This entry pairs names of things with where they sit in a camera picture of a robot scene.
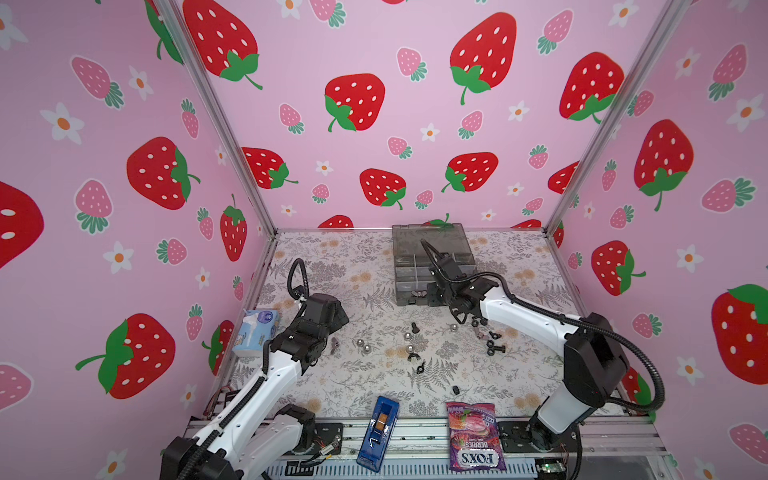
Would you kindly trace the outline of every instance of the pink strawberry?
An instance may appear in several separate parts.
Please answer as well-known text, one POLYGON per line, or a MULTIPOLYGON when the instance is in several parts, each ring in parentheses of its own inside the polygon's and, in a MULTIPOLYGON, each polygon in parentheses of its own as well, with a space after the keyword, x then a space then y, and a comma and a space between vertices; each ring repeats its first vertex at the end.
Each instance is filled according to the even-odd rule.
POLYGON ((288 127, 288 131, 295 135, 301 135, 304 131, 304 124, 301 123, 301 115, 295 108, 288 104, 280 105, 280 121, 288 127))
POLYGON ((621 230, 627 226, 627 223, 632 223, 634 218, 634 208, 631 205, 624 205, 624 208, 619 207, 616 209, 609 223, 613 228, 621 230))
POLYGON ((462 120, 462 127, 458 130, 458 136, 462 140, 469 140, 475 136, 475 132, 480 130, 481 126, 482 112, 480 110, 473 111, 462 120))
POLYGON ((568 266, 573 270, 576 270, 578 267, 581 266, 581 261, 582 261, 581 253, 573 252, 571 256, 568 258, 568 266))
POLYGON ((746 70, 746 45, 738 44, 728 51, 727 55, 715 68, 712 74, 714 83, 710 85, 710 100, 718 101, 725 98, 735 86, 733 83, 741 78, 746 70))
POLYGON ((196 111, 189 98, 185 98, 184 101, 181 102, 181 110, 181 121, 187 128, 190 137, 197 138, 197 133, 200 131, 200 122, 197 121, 197 117, 195 116, 196 111))
POLYGON ((0 412, 27 398, 34 385, 32 377, 20 367, 0 362, 0 412))
POLYGON ((203 234, 205 240, 211 240, 214 238, 214 219, 208 215, 208 210, 200 208, 197 211, 197 221, 200 222, 200 233, 203 234))
POLYGON ((735 182, 729 178, 723 179, 710 188, 701 197, 701 206, 719 214, 731 211, 733 206, 743 207, 753 198, 757 187, 751 180, 738 178, 735 182))
POLYGON ((539 197, 535 198, 534 200, 529 201, 525 204, 525 208, 523 209, 523 215, 526 217, 528 215, 533 215, 533 213, 541 208, 541 205, 544 203, 544 199, 539 197))
POLYGON ((538 53, 549 55, 558 47, 558 42, 565 40, 574 21, 573 10, 566 9, 558 13, 544 26, 544 36, 538 39, 538 53))
POLYGON ((528 159, 528 163, 536 170, 543 168, 547 160, 549 160, 549 154, 544 145, 536 145, 529 155, 531 155, 531 158, 528 159))
POLYGON ((414 205, 416 205, 416 208, 418 208, 419 210, 424 210, 432 202, 432 198, 434 198, 434 196, 432 195, 432 191, 424 190, 420 194, 416 195, 416 202, 414 203, 414 205))
POLYGON ((422 54, 412 48, 400 48, 397 51, 397 65, 400 73, 410 77, 411 81, 421 81, 427 75, 427 64, 422 61, 422 54))
POLYGON ((245 286, 243 285, 243 281, 240 279, 240 276, 235 276, 235 279, 232 280, 232 288, 235 289, 235 298, 242 301, 245 286))
POLYGON ((768 432, 763 432, 751 423, 736 425, 728 431, 733 444, 758 463, 768 465, 768 432))
POLYGON ((328 200, 330 194, 327 185, 318 184, 312 189, 312 200, 314 200, 316 204, 322 205, 328 200))
POLYGON ((632 328, 634 328, 634 331, 647 339, 650 339, 653 336, 659 336, 661 333, 661 325, 662 323, 659 321, 659 317, 655 316, 653 313, 647 315, 641 313, 632 320, 632 328))
POLYGON ((635 95, 627 108, 627 115, 630 117, 640 117, 654 103, 654 94, 648 90, 643 90, 639 95, 635 95))
POLYGON ((196 303, 192 306, 187 319, 187 338, 193 342, 203 329, 203 307, 196 303))
POLYGON ((613 187, 616 181, 616 161, 610 159, 605 164, 605 171, 603 172, 603 191, 607 192, 613 187))
POLYGON ((187 258, 187 248, 179 240, 171 238, 166 241, 157 244, 157 259, 163 263, 170 263, 171 265, 178 265, 187 258))
POLYGON ((344 5, 341 2, 336 3, 336 0, 310 0, 312 5, 312 11, 315 12, 315 16, 321 22, 328 22, 328 26, 331 28, 340 28, 344 25, 344 5))
POLYGON ((413 155, 413 150, 408 146, 408 142, 402 138, 390 137, 389 140, 386 141, 386 144, 389 147, 389 153, 392 155, 402 159, 409 158, 413 155))
POLYGON ((75 55, 70 59, 72 71, 80 79, 85 90, 97 100, 103 100, 109 108, 120 110, 124 105, 120 85, 109 81, 107 71, 93 60, 75 55))
POLYGON ((112 215, 112 200, 100 181, 86 180, 74 196, 74 205, 80 210, 75 218, 83 231, 95 235, 109 227, 107 217, 112 215))

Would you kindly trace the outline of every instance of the tissue box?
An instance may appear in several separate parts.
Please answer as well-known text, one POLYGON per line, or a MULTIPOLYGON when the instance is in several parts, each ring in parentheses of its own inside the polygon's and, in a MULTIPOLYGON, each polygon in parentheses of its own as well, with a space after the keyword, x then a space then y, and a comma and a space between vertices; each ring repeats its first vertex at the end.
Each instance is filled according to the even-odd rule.
POLYGON ((279 324, 277 310, 246 310, 232 351, 237 356, 261 356, 264 342, 275 336, 279 324))

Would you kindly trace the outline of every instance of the red strawberry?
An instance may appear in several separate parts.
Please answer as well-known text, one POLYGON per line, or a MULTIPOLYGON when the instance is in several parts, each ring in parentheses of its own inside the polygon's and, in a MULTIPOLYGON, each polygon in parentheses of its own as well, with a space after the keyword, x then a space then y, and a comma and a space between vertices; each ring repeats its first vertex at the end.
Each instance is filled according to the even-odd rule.
POLYGON ((458 130, 458 137, 462 140, 469 140, 475 136, 475 132, 480 130, 481 126, 482 112, 480 110, 473 111, 462 120, 462 126, 458 130))
POLYGON ((659 336, 662 325, 663 323, 659 321, 659 317, 655 316, 653 313, 649 313, 648 315, 641 313, 632 320, 632 328, 634 328, 634 331, 647 339, 650 339, 653 336, 659 336))
POLYGON ((261 90, 248 76, 259 67, 259 47, 248 27, 214 0, 184 0, 182 9, 205 68, 229 81, 245 77, 261 90))
POLYGON ((544 26, 544 36, 538 39, 538 53, 549 55, 549 52, 555 50, 558 43, 568 36, 573 21, 574 13, 569 8, 552 17, 544 26))
POLYGON ((710 85, 710 100, 725 98, 746 70, 746 45, 738 44, 731 48, 712 74, 714 83, 710 85))
POLYGON ((453 81, 474 94, 491 90, 507 77, 518 24, 515 17, 499 12, 486 18, 464 35, 451 51, 453 81))
POLYGON ((608 163, 605 164, 605 171, 603 172, 603 191, 607 192, 613 187, 616 181, 616 160, 611 158, 608 163))
POLYGON ((672 120, 656 122, 643 140, 634 165, 634 184, 649 197, 661 196, 683 181, 694 163, 694 148, 672 120))
POLYGON ((609 220, 609 224, 616 229, 621 230, 622 228, 627 226, 627 223, 632 223, 632 219, 634 218, 634 209, 631 205, 624 205, 624 208, 619 207, 615 210, 614 214, 611 215, 611 219, 609 220))
POLYGON ((210 338, 210 346, 205 344, 205 340, 203 341, 203 348, 210 350, 210 353, 208 353, 208 366, 214 375, 219 374, 221 361, 224 360, 224 350, 227 349, 230 338, 232 338, 232 330, 234 328, 235 325, 231 321, 224 320, 210 338))
POLYGON ((21 367, 0 362, 0 412, 27 398, 34 386, 35 381, 21 367))
POLYGON ((547 148, 544 145, 536 145, 531 149, 531 153, 529 155, 531 155, 531 157, 528 159, 528 164, 530 164, 536 170, 543 168, 543 166, 546 165, 547 160, 549 160, 549 154, 547 153, 547 148))
POLYGON ((406 181, 399 175, 369 168, 360 174, 360 187, 371 204, 377 207, 400 206, 400 200, 406 195, 406 181))
POLYGON ((552 174, 547 182, 547 187, 556 194, 562 195, 565 192, 565 188, 571 182, 571 178, 574 176, 574 172, 578 167, 578 162, 568 165, 566 168, 562 168, 552 174))
POLYGON ((235 289, 235 298, 242 302, 245 286, 239 275, 235 276, 235 279, 232 280, 232 288, 235 289))
POLYGON ((384 84, 370 73, 336 77, 326 85, 326 110, 334 122, 345 130, 363 131, 371 128, 384 102, 384 84))
POLYGON ((634 257, 624 242, 614 240, 600 245, 592 252, 592 271, 608 293, 619 296, 629 290, 633 276, 645 276, 634 272, 634 257))
POLYGON ((245 222, 243 211, 236 208, 235 196, 232 195, 232 205, 224 209, 219 221, 221 240, 224 242, 224 250, 231 261, 236 262, 243 254, 245 239, 248 236, 248 225, 245 222))
POLYGON ((763 432, 751 423, 742 423, 728 430, 728 435, 742 452, 758 463, 768 465, 768 431, 763 432))
POLYGON ((146 313, 136 313, 109 334, 104 355, 85 359, 74 369, 104 359, 98 370, 99 383, 113 398, 127 399, 160 378, 175 355, 176 343, 170 333, 146 313))
POLYGON ((44 225, 34 200, 0 182, 0 268, 31 247, 44 225))
POLYGON ((496 167, 498 157, 490 152, 453 157, 445 170, 445 179, 449 183, 440 191, 445 193, 445 189, 450 186, 457 192, 473 192, 485 185, 496 167))
POLYGON ((298 181, 288 180, 288 165, 273 151, 264 148, 243 147, 243 153, 248 166, 256 179, 256 185, 269 190, 282 187, 285 182, 298 184, 298 181))
POLYGON ((120 110, 124 105, 120 85, 109 81, 107 71, 93 60, 74 55, 70 63, 72 71, 80 79, 85 90, 97 100, 103 100, 109 108, 120 110))
POLYGON ((139 194, 168 210, 178 210, 189 200, 190 178, 187 159, 174 142, 156 137, 128 157, 128 181, 139 194))
POLYGON ((639 95, 635 95, 627 108, 627 115, 630 117, 640 117, 654 103, 654 94, 648 90, 643 90, 639 95))
POLYGON ((528 203, 525 204, 525 208, 523 209, 523 215, 526 217, 529 215, 533 215, 533 213, 541 208, 541 205, 544 204, 544 199, 539 197, 535 198, 528 203))
POLYGON ((593 51, 578 61, 571 70, 560 98, 560 116, 569 120, 584 120, 611 106, 624 81, 624 71, 605 53, 593 51))
POLYGON ((214 238, 214 219, 208 215, 208 210, 201 207, 197 211, 197 221, 200 222, 200 233, 203 234, 205 240, 212 240, 214 238))
POLYGON ((752 185, 751 180, 738 178, 734 182, 726 178, 714 184, 701 197, 701 206, 707 210, 724 214, 731 211, 734 206, 741 208, 752 201, 755 190, 757 187, 752 185))
POLYGON ((746 382, 768 384, 768 290, 747 284, 718 296, 712 328, 726 368, 746 382))
POLYGON ((187 337, 193 342, 203 329, 203 307, 196 303, 190 308, 187 319, 187 337))
POLYGON ((317 228, 354 228, 352 221, 349 217, 344 215, 335 215, 328 220, 322 222, 317 228))
POLYGON ((190 137, 197 138, 197 133, 200 131, 200 122, 197 121, 197 117, 195 116, 196 111, 192 106, 192 102, 189 101, 189 98, 185 98, 184 101, 181 102, 181 110, 181 122, 187 128, 190 137))
POLYGON ((397 66, 400 73, 410 77, 411 81, 421 81, 427 75, 427 64, 422 61, 422 54, 412 48, 400 48, 397 51, 397 66))
POLYGON ((317 184, 312 189, 312 200, 314 200, 316 204, 324 204, 328 200, 328 197, 330 197, 328 185, 317 184))
POLYGON ((581 253, 580 252, 573 252, 571 256, 568 258, 568 266, 572 270, 576 270, 578 267, 581 266, 581 253))
POLYGON ((525 222, 520 222, 511 228, 541 228, 541 220, 526 220, 525 222))

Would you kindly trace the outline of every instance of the pink wall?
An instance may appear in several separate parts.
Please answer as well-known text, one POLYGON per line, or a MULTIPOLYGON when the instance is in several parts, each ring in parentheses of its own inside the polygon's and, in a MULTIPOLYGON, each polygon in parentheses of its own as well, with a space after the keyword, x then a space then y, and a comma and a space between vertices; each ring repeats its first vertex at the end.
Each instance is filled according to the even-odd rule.
POLYGON ((597 127, 592 117, 567 117, 579 111, 582 95, 597 94, 597 104, 618 89, 619 71, 629 70, 665 3, 558 0, 518 2, 512 8, 467 1, 441 8, 436 2, 391 0, 178 1, 238 141, 254 149, 249 153, 257 181, 265 187, 260 193, 275 224, 294 228, 314 228, 336 215, 356 227, 446 214, 472 227, 546 223, 561 198, 550 189, 550 179, 557 189, 561 170, 568 178, 573 171, 568 166, 579 160, 597 127), (548 38, 555 41, 554 50, 544 45, 548 38), (232 49, 237 55, 227 58, 232 49), (582 61, 592 52, 604 55, 582 61), (473 65, 483 69, 479 79, 463 71, 473 65), (456 78, 451 66, 458 67, 456 78), (569 81, 571 70, 575 76, 569 81), (368 85, 371 90, 363 90, 368 85), (480 93, 467 91, 461 105, 464 86, 480 93), (334 121, 329 112, 341 119, 334 121), (356 131, 348 129, 352 124, 356 131), (439 133, 430 137, 425 133, 430 130, 439 133), (533 168, 530 152, 538 145, 547 150, 531 160, 538 167, 533 168), (259 157, 262 166, 255 165, 259 157), (441 193, 449 185, 447 167, 461 173, 472 158, 480 171, 472 175, 471 167, 470 178, 454 180, 467 191, 448 186, 441 193), (333 171, 324 175, 323 165, 333 171), (270 167, 276 176, 269 176, 270 167), (368 169, 383 172, 363 175, 371 183, 364 191, 360 176, 368 169), (432 194, 419 196, 427 190, 432 194), (417 201, 427 208, 420 210, 417 201), (523 214, 527 206, 533 207, 530 216, 523 214))
POLYGON ((214 375, 201 342, 210 345, 220 323, 237 319, 233 278, 248 291, 266 237, 232 165, 217 161, 220 140, 186 68, 166 48, 157 58, 143 2, 11 1, 0 5, 0 19, 2 476, 156 478, 161 449, 208 400, 214 375), (73 70, 74 56, 103 71, 79 59, 73 70), (105 98, 123 103, 110 108, 105 98), (185 98, 197 138, 182 121, 185 98), (156 137, 169 140, 134 153, 156 137), (186 202, 189 177, 174 170, 174 145, 201 180, 191 180, 186 202), (83 186, 86 197, 76 198, 83 186), (247 225, 237 261, 220 235, 231 194, 247 225), (200 207, 212 219, 204 226, 210 241, 200 207), (159 261, 163 239, 180 241, 186 256, 171 242, 168 263, 159 261), (203 286, 201 268, 210 273, 203 286), (196 304, 202 325, 190 341, 196 304))
MULTIPOLYGON (((688 479, 768 478, 766 18, 763 2, 692 5, 641 89, 650 106, 641 94, 564 220, 559 253, 576 267, 587 307, 612 319, 664 377, 656 427, 688 479), (737 45, 746 58, 736 47, 719 67, 737 45), (711 85, 730 90, 731 81, 732 91, 710 100, 711 85), (667 178, 649 181, 659 167, 667 178), (615 240, 623 245, 602 247, 615 240), (629 277, 625 265, 616 272, 629 252, 646 276, 629 277)), ((637 399, 646 402, 642 385, 637 399)))

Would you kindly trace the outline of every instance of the white flower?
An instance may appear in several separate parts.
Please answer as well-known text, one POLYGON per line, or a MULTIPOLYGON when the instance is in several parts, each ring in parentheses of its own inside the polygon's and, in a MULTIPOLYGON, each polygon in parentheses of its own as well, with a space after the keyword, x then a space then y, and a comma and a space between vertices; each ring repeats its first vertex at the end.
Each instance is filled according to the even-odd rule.
POLYGON ((125 472, 125 454, 128 453, 128 449, 123 450, 120 453, 109 452, 107 455, 107 464, 104 468, 98 471, 96 474, 97 480, 112 480, 115 475, 120 475, 125 472))
POLYGON ((519 104, 509 108, 510 113, 512 113, 509 115, 509 120, 523 121, 523 115, 527 114, 529 110, 531 109, 525 106, 525 102, 520 100, 519 104))
POLYGON ((728 117, 727 124, 736 124, 739 132, 746 130, 746 127, 752 120, 759 120, 765 117, 766 112, 760 108, 763 103, 763 94, 757 95, 750 101, 738 100, 736 102, 736 113, 728 117))
POLYGON ((691 385, 696 385, 696 379, 704 378, 704 374, 701 372, 701 370, 696 368, 695 358, 690 357, 689 359, 684 359, 683 357, 678 356, 677 363, 680 364, 680 368, 677 369, 677 374, 687 378, 691 385))
POLYGON ((584 216, 588 218, 589 220, 592 220, 592 214, 594 213, 594 207, 592 207, 592 202, 584 205, 584 216))
POLYGON ((193 403, 195 401, 194 391, 197 390, 197 385, 190 385, 187 384, 187 389, 184 391, 184 394, 179 399, 180 402, 184 404, 184 410, 189 408, 190 403, 193 403))
POLYGON ((296 20, 299 19, 299 7, 301 6, 301 2, 304 0, 277 0, 277 3, 280 4, 283 8, 281 9, 281 13, 283 14, 283 18, 287 17, 288 15, 294 17, 296 20))
POLYGON ((422 140, 435 141, 438 133, 440 133, 440 130, 435 128, 434 124, 429 124, 427 128, 422 128, 422 140))
POLYGON ((317 168, 315 169, 315 172, 320 172, 321 174, 328 176, 329 172, 332 172, 333 169, 330 166, 330 162, 324 161, 324 162, 317 162, 317 168))
POLYGON ((696 247, 691 245, 687 250, 677 249, 677 256, 680 258, 677 261, 677 268, 686 267, 689 272, 696 271, 696 264, 704 261, 704 257, 696 255, 696 247))
POLYGON ((131 70, 131 77, 133 77, 131 80, 128 81, 128 84, 131 86, 131 88, 135 88, 136 90, 139 90, 139 95, 141 96, 141 100, 147 100, 147 94, 153 94, 154 90, 152 90, 152 87, 149 86, 149 83, 147 83, 147 72, 146 71, 136 71, 135 68, 128 65, 128 69, 131 70))
POLYGON ((224 147, 221 145, 216 149, 216 160, 219 162, 219 165, 227 164, 227 152, 224 151, 224 147))
POLYGON ((54 140, 61 140, 64 137, 69 138, 76 144, 80 144, 80 134, 78 130, 81 130, 85 123, 79 118, 69 116, 67 108, 61 102, 56 104, 56 111, 40 110, 40 115, 48 121, 53 128, 51 129, 51 136, 54 140))
POLYGON ((634 0, 625 0, 624 3, 614 3, 614 16, 608 22, 608 26, 619 24, 620 27, 627 26, 627 19, 634 15, 640 7, 632 5, 634 0))
POLYGON ((521 187, 520 182, 518 182, 512 185, 511 187, 507 187, 507 190, 509 190, 507 192, 507 195, 515 195, 517 197, 520 194, 520 192, 525 190, 525 187, 521 187))
POLYGON ((0 48, 3 50, 11 49, 11 40, 24 43, 28 41, 22 31, 11 23, 12 21, 13 14, 11 13, 11 7, 5 4, 0 4, 0 25, 3 25, 3 28, 0 28, 0 48))
POLYGON ((112 274, 114 275, 120 269, 131 269, 131 257, 134 255, 134 249, 123 248, 123 244, 120 242, 114 243, 114 251, 107 252, 104 255, 104 260, 112 262, 112 274))
POLYGON ((677 80, 683 75, 690 77, 690 74, 693 71, 691 68, 694 66, 694 63, 699 60, 700 56, 701 53, 694 53, 693 48, 688 48, 688 51, 685 52, 685 56, 674 64, 674 66, 677 67, 677 73, 674 75, 674 79, 677 80))
POLYGON ((701 478, 701 480, 717 480, 714 465, 704 463, 698 457, 694 457, 694 462, 696 462, 696 478, 701 478))
POLYGON ((194 279, 197 280, 197 289, 202 290, 204 286, 210 286, 210 272, 205 271, 205 267, 200 267, 200 274, 195 275, 194 279))

